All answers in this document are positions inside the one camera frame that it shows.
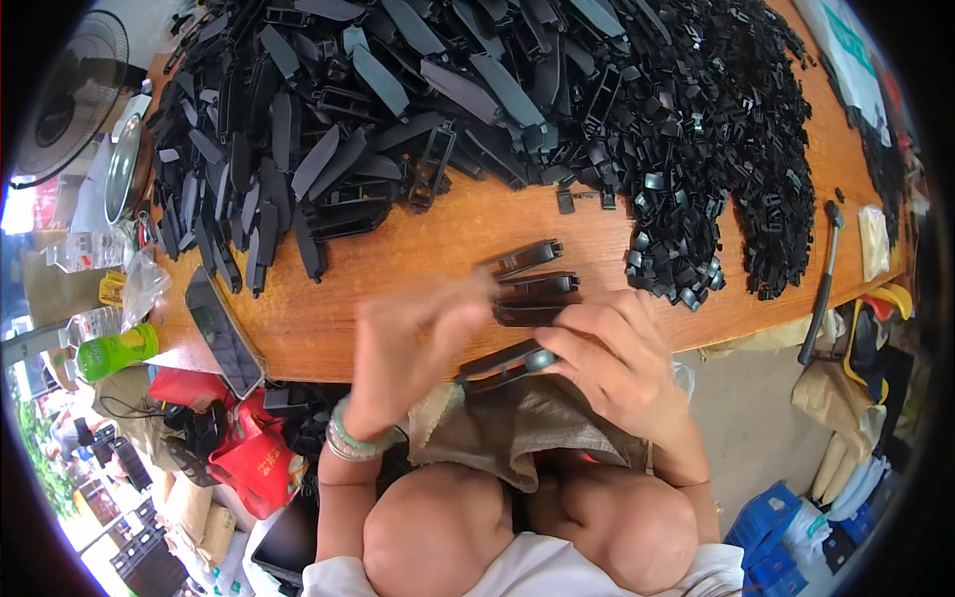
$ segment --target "hammer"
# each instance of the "hammer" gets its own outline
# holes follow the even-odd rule
[[[833,267],[836,265],[838,232],[845,227],[845,220],[839,213],[836,202],[827,201],[825,209],[826,217],[829,218],[829,225],[833,229],[829,241],[829,263],[826,265],[826,272],[822,274],[819,290],[816,291],[816,302],[813,304],[813,322],[809,324],[809,332],[806,334],[806,339],[802,343],[802,350],[799,351],[799,357],[797,358],[800,365],[809,365],[809,361],[812,360],[810,356],[813,347],[816,345],[816,336],[822,326],[822,315],[826,312],[826,303],[829,302],[829,290],[833,285]]]

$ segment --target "electric fan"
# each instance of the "electric fan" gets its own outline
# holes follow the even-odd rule
[[[16,148],[12,188],[48,181],[83,151],[113,111],[128,60],[119,19],[89,11],[37,95]]]

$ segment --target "red bag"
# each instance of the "red bag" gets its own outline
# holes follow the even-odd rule
[[[197,413],[205,412],[213,400],[225,403],[229,395],[225,384],[212,373],[171,367],[163,367],[156,373],[146,393],[159,401],[188,406]]]
[[[265,390],[226,403],[228,431],[209,456],[209,474],[239,494],[260,521],[291,501],[308,469],[308,461],[289,450],[275,423],[281,419],[264,408]]]

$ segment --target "phone screen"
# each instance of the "phone screen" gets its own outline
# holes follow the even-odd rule
[[[185,291],[185,305],[229,386],[245,398],[262,381],[262,367],[226,315],[212,284],[205,269],[198,267]]]

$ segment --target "green bottle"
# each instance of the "green bottle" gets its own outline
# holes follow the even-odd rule
[[[124,333],[95,338],[79,345],[76,366],[89,383],[109,377],[124,367],[156,356],[159,340],[152,324],[139,324]]]

